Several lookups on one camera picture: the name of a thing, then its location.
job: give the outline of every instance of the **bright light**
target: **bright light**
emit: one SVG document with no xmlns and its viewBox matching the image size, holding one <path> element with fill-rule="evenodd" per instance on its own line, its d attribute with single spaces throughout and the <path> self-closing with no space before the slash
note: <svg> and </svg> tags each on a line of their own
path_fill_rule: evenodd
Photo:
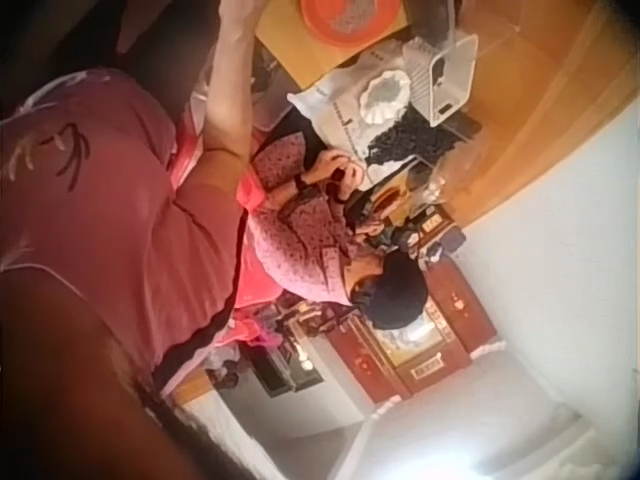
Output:
<svg viewBox="0 0 640 480">
<path fill-rule="evenodd" d="M 417 327 L 411 328 L 411 330 L 407 334 L 407 337 L 412 342 L 419 342 L 424 337 L 426 337 L 434 328 L 435 325 L 433 324 L 433 322 L 426 322 L 423 320 L 418 324 Z"/>
<path fill-rule="evenodd" d="M 401 463 L 394 465 L 384 480 L 491 480 L 475 473 L 461 459 L 448 456 Z"/>
</svg>

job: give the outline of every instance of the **cabinet door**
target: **cabinet door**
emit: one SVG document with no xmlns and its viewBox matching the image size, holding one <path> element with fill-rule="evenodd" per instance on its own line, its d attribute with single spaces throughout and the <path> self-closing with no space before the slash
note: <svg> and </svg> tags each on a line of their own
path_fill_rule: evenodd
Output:
<svg viewBox="0 0 640 480">
<path fill-rule="evenodd" d="M 453 259 L 443 255 L 439 262 L 429 265 L 425 277 L 431 298 L 467 353 L 496 335 L 484 307 Z"/>
<path fill-rule="evenodd" d="M 371 350 L 364 344 L 349 321 L 327 333 L 326 336 L 374 403 L 382 403 L 394 395 L 402 395 L 394 388 Z"/>
<path fill-rule="evenodd" d="M 416 394 L 470 364 L 469 355 L 460 341 L 455 339 L 411 359 L 400 366 L 397 372 L 409 391 Z"/>
</svg>

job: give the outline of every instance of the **orange plate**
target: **orange plate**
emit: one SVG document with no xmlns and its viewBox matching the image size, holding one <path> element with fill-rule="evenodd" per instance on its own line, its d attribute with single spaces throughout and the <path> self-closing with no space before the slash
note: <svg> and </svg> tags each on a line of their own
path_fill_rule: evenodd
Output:
<svg viewBox="0 0 640 480">
<path fill-rule="evenodd" d="M 324 42 L 337 47 L 357 47 L 377 40 L 391 25 L 400 11 L 401 0 L 376 0 L 376 14 L 362 29 L 342 33 L 331 27 L 328 13 L 335 18 L 346 8 L 344 0 L 301 0 L 302 16 L 309 29 Z"/>
</svg>

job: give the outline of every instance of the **wristwatch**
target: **wristwatch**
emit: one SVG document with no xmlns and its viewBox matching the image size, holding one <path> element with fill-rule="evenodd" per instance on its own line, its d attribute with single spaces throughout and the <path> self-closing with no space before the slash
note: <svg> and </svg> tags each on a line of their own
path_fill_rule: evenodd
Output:
<svg viewBox="0 0 640 480">
<path fill-rule="evenodd" d="M 298 190 L 298 193 L 302 193 L 309 186 L 309 184 L 307 184 L 307 182 L 305 182 L 302 179 L 302 174 L 301 173 L 299 173 L 298 175 L 293 177 L 293 181 L 296 184 L 296 189 Z"/>
</svg>

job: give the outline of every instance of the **red door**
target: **red door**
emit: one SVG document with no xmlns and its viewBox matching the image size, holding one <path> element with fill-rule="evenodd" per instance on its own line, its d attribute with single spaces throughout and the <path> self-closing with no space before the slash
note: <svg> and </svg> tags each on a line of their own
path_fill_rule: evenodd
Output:
<svg viewBox="0 0 640 480">
<path fill-rule="evenodd" d="M 327 339 L 374 403 L 385 402 L 398 394 L 349 322 L 327 333 Z"/>
</svg>

